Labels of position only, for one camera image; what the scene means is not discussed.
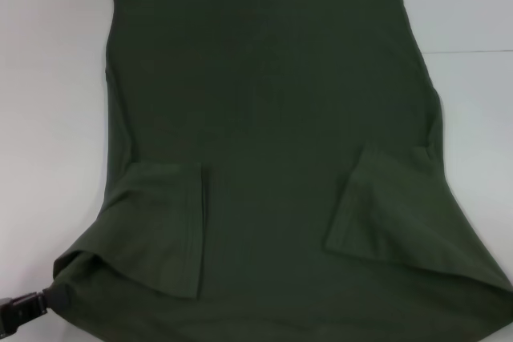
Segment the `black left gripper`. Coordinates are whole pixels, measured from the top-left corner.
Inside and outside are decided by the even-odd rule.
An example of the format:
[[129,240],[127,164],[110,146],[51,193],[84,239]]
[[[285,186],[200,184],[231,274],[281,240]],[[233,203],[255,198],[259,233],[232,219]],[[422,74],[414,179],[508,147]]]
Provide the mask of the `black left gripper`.
[[54,308],[54,293],[53,288],[47,288],[15,299],[1,299],[0,335],[11,336],[17,332],[17,324],[25,324],[47,314]]

